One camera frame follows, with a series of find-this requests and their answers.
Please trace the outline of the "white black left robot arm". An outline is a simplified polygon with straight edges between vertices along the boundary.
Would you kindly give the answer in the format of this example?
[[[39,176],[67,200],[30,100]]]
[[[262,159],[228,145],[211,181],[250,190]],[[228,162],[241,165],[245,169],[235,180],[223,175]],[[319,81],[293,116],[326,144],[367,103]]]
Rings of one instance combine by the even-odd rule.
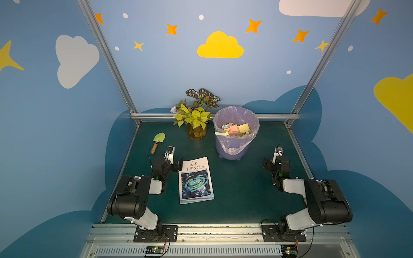
[[[183,158],[177,163],[168,157],[158,157],[152,164],[149,176],[123,176],[110,198],[107,213],[138,226],[144,231],[159,231],[158,215],[148,208],[149,195],[159,195],[165,191],[165,183],[170,172],[178,172],[183,167]]]

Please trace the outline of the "book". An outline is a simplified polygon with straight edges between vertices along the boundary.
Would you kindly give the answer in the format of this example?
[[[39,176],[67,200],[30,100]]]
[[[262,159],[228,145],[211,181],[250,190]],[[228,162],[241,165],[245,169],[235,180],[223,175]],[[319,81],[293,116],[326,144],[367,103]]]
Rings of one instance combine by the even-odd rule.
[[[180,204],[214,200],[208,158],[199,158],[182,163],[179,171]]]

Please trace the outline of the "long pale green sticky note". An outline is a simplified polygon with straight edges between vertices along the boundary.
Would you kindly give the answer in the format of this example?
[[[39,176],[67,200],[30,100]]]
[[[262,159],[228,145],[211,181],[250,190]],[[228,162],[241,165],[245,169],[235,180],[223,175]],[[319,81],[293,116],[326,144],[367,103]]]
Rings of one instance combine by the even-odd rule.
[[[215,134],[218,136],[228,136],[229,132],[215,132]]]

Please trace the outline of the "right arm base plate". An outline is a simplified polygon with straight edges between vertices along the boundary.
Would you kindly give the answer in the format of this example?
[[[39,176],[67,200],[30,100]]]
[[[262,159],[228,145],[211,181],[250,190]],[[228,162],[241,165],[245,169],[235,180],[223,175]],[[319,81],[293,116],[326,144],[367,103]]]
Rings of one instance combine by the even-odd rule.
[[[307,238],[303,231],[292,231],[289,228],[279,229],[277,225],[261,225],[262,237],[266,243],[276,242],[306,242]]]

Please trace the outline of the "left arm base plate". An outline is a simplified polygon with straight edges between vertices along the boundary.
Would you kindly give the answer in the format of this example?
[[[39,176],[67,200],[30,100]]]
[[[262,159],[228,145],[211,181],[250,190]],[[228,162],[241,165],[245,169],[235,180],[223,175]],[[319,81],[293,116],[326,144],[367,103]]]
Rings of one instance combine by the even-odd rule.
[[[160,243],[168,239],[168,243],[177,241],[179,227],[177,225],[158,225],[155,230],[144,230],[136,228],[133,242],[134,243]]]

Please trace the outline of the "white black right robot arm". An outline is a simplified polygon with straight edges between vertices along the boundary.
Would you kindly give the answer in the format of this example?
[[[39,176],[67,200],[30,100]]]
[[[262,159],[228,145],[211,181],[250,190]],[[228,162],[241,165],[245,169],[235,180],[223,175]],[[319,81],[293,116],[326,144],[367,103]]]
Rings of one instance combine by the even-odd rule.
[[[272,173],[272,184],[277,190],[306,198],[306,208],[281,217],[277,233],[301,233],[306,229],[324,224],[349,223],[353,213],[335,180],[290,178],[290,161],[284,155],[264,159],[263,167]]]

